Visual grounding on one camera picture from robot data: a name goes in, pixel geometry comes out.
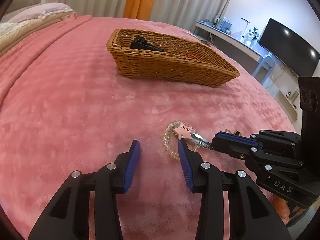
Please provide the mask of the person's right hand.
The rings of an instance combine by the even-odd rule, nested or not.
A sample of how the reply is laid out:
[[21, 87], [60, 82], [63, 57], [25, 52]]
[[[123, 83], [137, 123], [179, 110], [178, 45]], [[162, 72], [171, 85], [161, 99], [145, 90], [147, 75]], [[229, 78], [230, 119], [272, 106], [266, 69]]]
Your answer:
[[276, 195], [273, 196], [272, 205], [284, 224], [288, 224], [292, 219], [297, 218], [305, 211], [305, 209], [299, 208], [294, 215], [291, 215], [287, 201]]

